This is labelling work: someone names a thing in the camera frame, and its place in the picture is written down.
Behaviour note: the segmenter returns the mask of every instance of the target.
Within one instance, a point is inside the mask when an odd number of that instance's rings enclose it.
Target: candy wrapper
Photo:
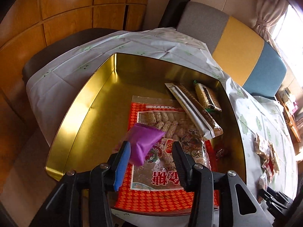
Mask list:
[[[178,102],[140,97],[134,97],[134,100],[136,102],[131,104],[129,128],[136,122],[149,123],[164,132],[164,135],[148,152],[144,165],[128,165],[116,207],[142,212],[188,208],[190,211],[193,193],[185,192],[180,186],[172,157],[172,144],[176,140],[180,141],[184,151],[191,154],[196,162],[216,170],[214,152],[210,150],[213,155],[208,155],[210,143],[204,143]],[[154,116],[156,124],[151,122]],[[219,205],[217,192],[214,192],[214,205]]]
[[[164,132],[155,127],[136,123],[126,133],[124,140],[131,144],[131,156],[129,162],[136,166],[141,166],[145,162],[145,157],[152,146],[158,142]]]
[[[267,190],[267,187],[268,187],[267,181],[268,181],[267,175],[266,175],[266,172],[264,172],[259,180],[259,189]],[[259,202],[259,204],[261,203],[262,200],[263,200],[263,198],[261,196],[257,197],[257,201]]]
[[[280,173],[279,157],[273,142],[269,141],[269,144],[270,144],[270,161],[272,162],[275,173],[279,174]]]
[[[270,157],[270,144],[267,140],[265,140],[262,136],[258,133],[256,134],[256,146],[255,150],[256,153],[264,160],[268,161]]]
[[[194,81],[194,88],[196,90],[199,103],[203,108],[205,108],[208,112],[222,111],[220,104],[216,98],[216,94],[211,88],[208,88],[205,85],[198,83],[197,81]]]
[[[271,183],[274,171],[272,171],[269,167],[270,144],[258,133],[256,134],[255,138],[255,151],[260,156],[262,168],[264,169],[267,175],[268,182]]]
[[[165,85],[186,111],[203,140],[223,134],[222,128],[183,85],[173,83]]]

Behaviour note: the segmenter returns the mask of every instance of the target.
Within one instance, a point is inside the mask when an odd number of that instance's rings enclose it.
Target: blue cushion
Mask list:
[[[273,97],[286,75],[286,66],[278,53],[264,43],[257,64],[243,88],[253,96]]]

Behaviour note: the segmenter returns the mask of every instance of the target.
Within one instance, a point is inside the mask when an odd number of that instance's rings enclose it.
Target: wrapped candy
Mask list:
[[[131,144],[131,156],[129,162],[136,166],[141,166],[145,162],[145,157],[149,150],[159,139],[162,138],[164,132],[154,127],[136,123],[125,135],[123,140],[129,141]]]
[[[196,90],[199,103],[203,108],[207,111],[222,111],[216,95],[211,88],[208,88],[197,81],[194,81],[194,88]]]
[[[258,133],[256,134],[255,141],[256,141],[255,151],[260,156],[262,168],[266,173],[268,182],[271,183],[274,172],[269,167],[270,143],[269,141],[265,140],[262,136],[260,136]]]
[[[268,187],[267,175],[266,172],[264,172],[259,179],[259,189],[267,190],[267,187]],[[263,198],[261,196],[257,197],[257,201],[259,202],[259,204],[261,203],[262,200]]]
[[[272,162],[273,168],[275,173],[280,173],[280,163],[279,163],[279,157],[276,151],[276,148],[273,144],[273,142],[269,141],[270,145],[270,160]]]

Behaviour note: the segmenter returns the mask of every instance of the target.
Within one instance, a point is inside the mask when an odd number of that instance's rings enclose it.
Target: window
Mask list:
[[[290,5],[274,28],[272,38],[299,84],[303,86],[303,22]]]

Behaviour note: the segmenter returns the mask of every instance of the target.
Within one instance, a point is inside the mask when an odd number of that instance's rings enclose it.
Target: tablecloth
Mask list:
[[[117,52],[173,62],[218,79],[229,97],[241,132],[248,189],[254,196],[257,195],[257,184],[263,173],[260,158],[254,150],[254,138],[258,132],[275,144],[280,158],[280,174],[275,174],[270,186],[291,198],[295,197],[298,180],[295,153],[287,138],[287,129],[281,126],[285,123],[283,116],[282,120],[278,120],[268,111],[273,102],[266,105],[259,103],[222,71],[205,43],[173,28],[115,32],[62,54],[36,72],[29,79],[26,90],[49,145],[85,82],[108,57]]]

